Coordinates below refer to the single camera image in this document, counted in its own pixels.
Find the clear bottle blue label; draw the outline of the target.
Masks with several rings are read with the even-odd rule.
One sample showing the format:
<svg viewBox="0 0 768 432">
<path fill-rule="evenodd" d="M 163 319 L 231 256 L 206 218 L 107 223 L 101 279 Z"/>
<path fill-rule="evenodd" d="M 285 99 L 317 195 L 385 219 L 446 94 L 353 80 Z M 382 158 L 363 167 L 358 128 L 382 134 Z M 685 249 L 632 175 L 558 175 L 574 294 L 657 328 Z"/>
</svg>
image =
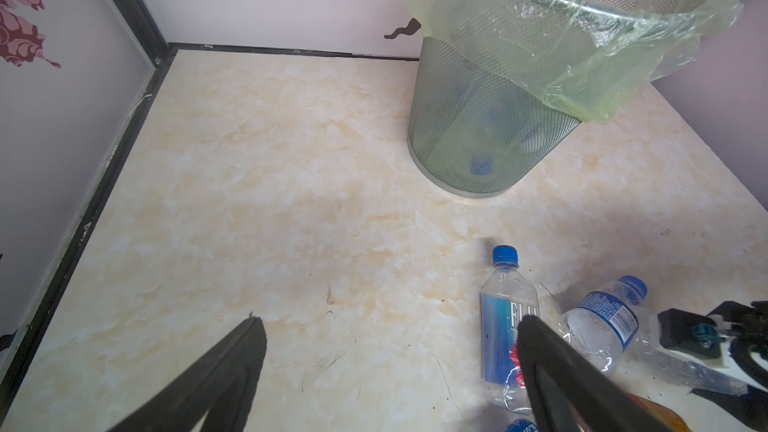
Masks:
<svg viewBox="0 0 768 432">
<path fill-rule="evenodd" d="M 646 284 L 636 276 L 608 281 L 561 315 L 559 332 L 591 365 L 610 376 L 647 325 L 647 294 Z"/>
<path fill-rule="evenodd" d="M 504 432 L 538 432 L 538 427 L 533 421 L 520 418 L 509 424 Z"/>
</svg>

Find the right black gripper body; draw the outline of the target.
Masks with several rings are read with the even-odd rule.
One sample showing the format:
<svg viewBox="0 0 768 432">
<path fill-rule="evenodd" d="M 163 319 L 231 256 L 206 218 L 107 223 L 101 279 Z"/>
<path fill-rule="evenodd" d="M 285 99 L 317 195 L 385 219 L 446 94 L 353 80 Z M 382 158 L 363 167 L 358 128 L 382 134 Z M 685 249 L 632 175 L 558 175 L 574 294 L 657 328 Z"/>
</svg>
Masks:
<svg viewBox="0 0 768 432">
<path fill-rule="evenodd" d="M 747 386 L 742 395 L 726 394 L 694 388 L 691 393 L 720 407 L 753 431 L 767 430 L 767 365 L 761 365 L 754 354 L 767 362 L 767 302 L 753 301 L 749 306 L 725 301 L 708 316 L 720 320 L 729 338 L 728 354 L 757 387 Z"/>
</svg>

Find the Fiji bottle pink flower label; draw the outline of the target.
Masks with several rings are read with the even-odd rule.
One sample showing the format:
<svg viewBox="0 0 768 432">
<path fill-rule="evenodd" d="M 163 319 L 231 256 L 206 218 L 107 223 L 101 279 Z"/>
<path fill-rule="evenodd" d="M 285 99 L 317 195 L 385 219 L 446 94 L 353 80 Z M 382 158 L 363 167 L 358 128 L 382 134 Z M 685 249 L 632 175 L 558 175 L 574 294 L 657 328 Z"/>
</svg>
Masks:
<svg viewBox="0 0 768 432">
<path fill-rule="evenodd" d="M 494 271 L 480 288 L 482 378 L 488 401 L 521 413 L 530 401 L 517 353 L 521 320 L 539 314 L 536 288 L 519 271 L 517 250 L 493 248 Z"/>
</svg>

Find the clear bottle blue label bottom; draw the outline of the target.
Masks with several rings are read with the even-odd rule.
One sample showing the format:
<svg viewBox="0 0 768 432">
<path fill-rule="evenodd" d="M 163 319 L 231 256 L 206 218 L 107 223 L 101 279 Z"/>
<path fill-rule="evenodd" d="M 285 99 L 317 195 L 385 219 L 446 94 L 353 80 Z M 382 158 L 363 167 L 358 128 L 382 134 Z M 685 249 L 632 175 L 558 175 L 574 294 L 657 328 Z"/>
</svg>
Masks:
<svg viewBox="0 0 768 432">
<path fill-rule="evenodd" d="M 538 427 L 533 421 L 520 418 L 509 424 L 504 432 L 538 432 Z"/>
</svg>

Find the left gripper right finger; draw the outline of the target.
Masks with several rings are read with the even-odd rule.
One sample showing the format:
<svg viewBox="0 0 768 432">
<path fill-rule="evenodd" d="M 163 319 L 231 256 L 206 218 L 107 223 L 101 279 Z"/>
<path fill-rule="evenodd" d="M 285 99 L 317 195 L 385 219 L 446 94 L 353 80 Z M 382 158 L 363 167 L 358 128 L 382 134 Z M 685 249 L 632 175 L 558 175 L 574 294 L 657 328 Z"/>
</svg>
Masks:
<svg viewBox="0 0 768 432">
<path fill-rule="evenodd" d="M 540 318 L 523 317 L 517 352 L 537 427 L 541 431 L 664 431 L 620 388 Z"/>
</svg>

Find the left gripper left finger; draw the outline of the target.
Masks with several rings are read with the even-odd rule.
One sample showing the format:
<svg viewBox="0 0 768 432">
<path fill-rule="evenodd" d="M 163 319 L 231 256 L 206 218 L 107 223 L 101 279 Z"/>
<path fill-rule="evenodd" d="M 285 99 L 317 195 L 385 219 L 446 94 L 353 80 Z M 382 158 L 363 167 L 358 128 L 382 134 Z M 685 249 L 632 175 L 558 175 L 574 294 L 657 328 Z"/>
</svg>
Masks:
<svg viewBox="0 0 768 432">
<path fill-rule="evenodd" d="M 112 427 L 114 431 L 242 431 L 264 359 L 267 336 L 250 316 L 157 395 Z"/>
</svg>

